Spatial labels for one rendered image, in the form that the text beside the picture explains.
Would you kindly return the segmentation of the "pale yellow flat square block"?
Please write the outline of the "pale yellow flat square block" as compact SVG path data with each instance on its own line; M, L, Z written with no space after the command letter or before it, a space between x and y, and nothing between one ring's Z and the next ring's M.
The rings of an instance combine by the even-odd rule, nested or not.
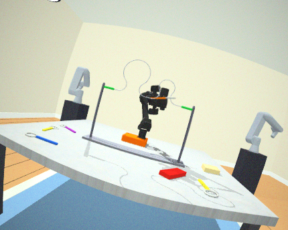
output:
M216 166L202 164L201 167L202 167L203 171L206 172L206 173L217 174L217 175L220 174L220 170Z

